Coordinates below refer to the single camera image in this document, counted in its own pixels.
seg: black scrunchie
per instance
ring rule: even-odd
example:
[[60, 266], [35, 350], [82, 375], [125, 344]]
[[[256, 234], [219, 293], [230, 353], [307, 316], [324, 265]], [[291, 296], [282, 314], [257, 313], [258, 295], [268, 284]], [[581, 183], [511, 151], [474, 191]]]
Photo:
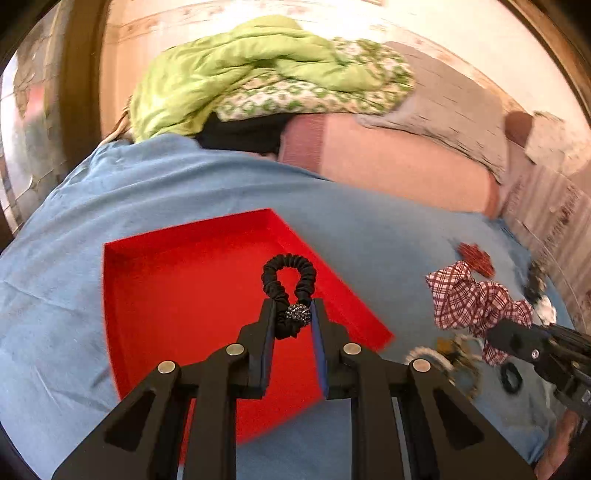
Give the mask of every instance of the black scrunchie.
[[[509, 378], [509, 374], [513, 376], [514, 380]], [[510, 395], [517, 394], [523, 386], [523, 378], [521, 378], [517, 367], [511, 362], [505, 362], [501, 365], [501, 384], [503, 390]]]
[[297, 268], [298, 272], [300, 272], [300, 281], [295, 286], [297, 304], [310, 307], [311, 296], [314, 293], [314, 284], [316, 283], [314, 265], [301, 255], [277, 255], [264, 265], [261, 275], [262, 288], [269, 298], [277, 303], [275, 337], [278, 340], [287, 337], [295, 338], [301, 328], [307, 325], [306, 321], [287, 314], [287, 309], [290, 306], [289, 296], [281, 282], [277, 280], [277, 271], [284, 267]]

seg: silver screw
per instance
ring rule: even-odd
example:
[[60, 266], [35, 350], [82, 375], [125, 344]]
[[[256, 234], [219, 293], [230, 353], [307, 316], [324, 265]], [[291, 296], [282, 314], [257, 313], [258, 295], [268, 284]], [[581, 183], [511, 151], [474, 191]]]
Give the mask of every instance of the silver screw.
[[425, 373], [431, 370], [431, 364], [424, 358], [418, 358], [413, 362], [413, 368], [417, 372]]
[[357, 355], [361, 353], [361, 346], [357, 343], [347, 343], [343, 347], [343, 352], [345, 352], [347, 355]]
[[233, 343], [226, 347], [226, 353], [231, 356], [240, 355], [244, 352], [244, 347], [240, 343]]
[[177, 366], [174, 364], [174, 362], [171, 362], [170, 360], [165, 360], [164, 362], [161, 362], [158, 366], [158, 371], [161, 374], [169, 374], [170, 372], [174, 371], [174, 369], [177, 368]]

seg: green comforter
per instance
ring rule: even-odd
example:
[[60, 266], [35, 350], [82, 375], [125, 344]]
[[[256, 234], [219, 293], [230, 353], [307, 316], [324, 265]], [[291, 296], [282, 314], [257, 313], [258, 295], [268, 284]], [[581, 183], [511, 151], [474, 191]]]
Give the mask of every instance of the green comforter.
[[280, 111], [385, 113], [413, 86], [391, 48], [326, 40], [271, 15], [160, 54], [135, 89], [130, 119], [137, 141], [188, 136], [214, 110], [223, 121]]

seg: blue fabric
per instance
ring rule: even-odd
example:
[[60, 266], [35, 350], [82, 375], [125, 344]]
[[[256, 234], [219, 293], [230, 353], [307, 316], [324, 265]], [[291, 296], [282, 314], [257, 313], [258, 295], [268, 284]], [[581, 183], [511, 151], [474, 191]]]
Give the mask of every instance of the blue fabric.
[[[0, 257], [0, 421], [42, 479], [117, 402], [103, 331], [102, 245], [263, 207], [275, 209], [396, 334], [385, 358], [403, 361], [411, 348], [448, 335], [433, 324], [424, 277], [454, 263], [460, 241], [485, 249], [496, 279], [522, 298], [529, 254], [501, 223], [481, 215], [353, 189], [245, 154], [205, 151], [173, 134], [98, 148]], [[557, 309], [560, 323], [570, 326], [564, 307]], [[555, 418], [540, 379], [529, 365], [518, 368], [524, 388], [510, 397], [497, 371], [483, 366], [475, 403], [530, 460]], [[279, 472], [286, 479], [342, 479], [349, 464], [347, 401], [322, 402], [238, 449], [244, 480]]]

